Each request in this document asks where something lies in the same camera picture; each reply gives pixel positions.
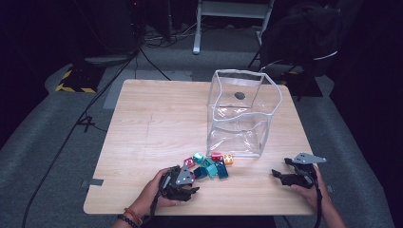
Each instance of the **cable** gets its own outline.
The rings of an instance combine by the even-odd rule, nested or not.
[[[284,219],[285,223],[287,223],[288,228],[293,228],[293,226],[291,225],[290,221],[288,220],[287,217],[282,216],[282,218]]]
[[[127,65],[130,63],[130,61],[131,61],[133,58],[134,58],[134,55],[133,55],[130,59],[128,59],[128,60],[126,61],[126,63],[125,63],[123,66],[121,66],[121,67],[117,70],[117,72],[116,72],[115,76],[113,77],[113,79],[112,79],[111,81],[109,81],[109,83],[100,91],[100,93],[98,93],[98,94],[89,102],[88,106],[87,106],[86,109],[82,112],[82,114],[80,115],[80,117],[77,119],[77,121],[75,122],[74,126],[71,127],[70,131],[69,131],[68,134],[67,134],[67,137],[65,138],[65,140],[64,140],[63,143],[62,143],[62,146],[59,148],[58,152],[57,152],[56,155],[54,156],[52,162],[50,163],[50,165],[49,165],[49,167],[48,167],[48,169],[47,169],[47,171],[45,172],[45,175],[42,177],[41,181],[39,182],[38,186],[36,187],[35,191],[33,192],[32,196],[31,196],[30,199],[29,199],[29,203],[28,203],[28,205],[27,205],[27,207],[26,207],[26,211],[25,211],[24,217],[23,217],[23,224],[22,224],[22,227],[23,227],[23,228],[25,228],[25,226],[26,226],[27,217],[28,217],[28,213],[29,213],[29,208],[30,208],[30,206],[32,205],[33,200],[35,199],[35,197],[36,197],[36,195],[37,195],[39,189],[40,189],[41,186],[42,186],[42,184],[45,182],[45,179],[48,177],[48,174],[49,174],[51,168],[52,168],[53,165],[56,163],[56,160],[59,158],[60,154],[62,153],[63,149],[65,148],[65,146],[66,146],[66,144],[67,144],[69,138],[71,137],[71,135],[72,135],[72,133],[73,133],[75,127],[77,126],[77,123],[80,122],[80,121],[83,119],[83,117],[84,117],[85,115],[87,116],[86,112],[89,110],[89,108],[92,107],[92,105],[94,105],[94,103],[101,97],[101,95],[106,91],[106,89],[107,89],[108,87],[110,87],[110,85],[111,85],[111,84],[116,80],[116,78],[122,73],[122,71],[124,70],[124,68],[127,67]]]
[[[157,66],[155,66],[149,59],[148,57],[145,55],[144,51],[140,48],[140,51],[142,52],[143,56],[145,57],[145,59],[148,61],[148,63],[150,63],[152,66],[154,66],[158,71],[160,71],[160,73],[168,80],[171,81],[170,78],[168,78],[168,76],[166,76]]]

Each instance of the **dark background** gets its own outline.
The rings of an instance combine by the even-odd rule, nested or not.
[[[93,1],[79,1],[86,21],[74,1],[1,1],[0,148],[48,95],[44,84],[50,74],[67,64],[80,65],[85,57],[108,53],[87,23],[114,49],[131,49],[136,43],[133,39],[140,39],[144,25],[136,18],[140,12],[134,17],[119,13],[126,1],[96,2],[94,6]],[[181,5],[172,2],[174,7]],[[277,1],[273,20],[287,4]],[[403,4],[339,0],[337,5],[343,16],[344,39],[327,72],[335,82],[331,98],[384,187],[395,226],[402,227],[397,213],[403,201],[397,188],[403,162]]]

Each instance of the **transparent container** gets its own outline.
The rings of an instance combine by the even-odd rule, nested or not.
[[[264,78],[269,85],[262,84]],[[207,103],[207,156],[217,151],[260,157],[281,101],[278,86],[265,73],[216,70]]]

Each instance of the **gray carpet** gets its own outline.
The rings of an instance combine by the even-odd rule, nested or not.
[[[191,72],[193,81],[209,82],[218,68],[247,69],[259,44],[255,29],[228,28],[205,32],[200,55],[193,55],[192,47],[191,36],[170,47],[143,47],[143,50],[162,71]],[[0,151],[0,227],[21,227],[36,186],[71,127],[95,96],[55,92],[67,68],[48,77],[45,87],[49,95],[26,117]],[[118,68],[106,70],[99,88],[113,78]],[[135,73],[156,69],[140,53],[137,62],[133,60],[125,70]],[[331,194],[334,204],[349,227],[393,227],[382,186],[329,98],[332,81],[320,77],[317,82],[323,97],[304,97],[295,104],[314,153],[328,160],[320,168],[327,183],[335,188]],[[110,227],[115,220],[113,215],[87,215],[83,211],[86,188],[81,186],[82,181],[92,178],[106,136],[103,130],[108,129],[113,114],[113,109],[104,108],[108,93],[109,90],[87,112],[99,129],[91,127],[85,133],[84,126],[77,126],[72,131],[29,209],[26,227]],[[296,228],[313,227],[316,221],[314,216],[287,218]],[[278,228],[287,227],[281,217],[275,217],[275,221]],[[264,224],[253,226],[264,227]],[[189,227],[200,225],[190,223]]]

